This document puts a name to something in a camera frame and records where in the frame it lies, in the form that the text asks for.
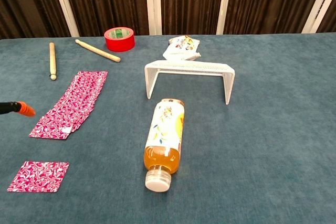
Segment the left robot hand orange fingertip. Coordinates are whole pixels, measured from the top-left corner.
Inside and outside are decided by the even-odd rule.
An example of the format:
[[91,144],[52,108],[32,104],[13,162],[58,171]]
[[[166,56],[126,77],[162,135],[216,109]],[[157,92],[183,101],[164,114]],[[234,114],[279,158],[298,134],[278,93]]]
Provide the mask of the left robot hand orange fingertip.
[[28,106],[25,102],[16,101],[16,102],[1,102],[0,113],[7,114],[15,112],[24,116],[32,117],[35,116],[35,110]]

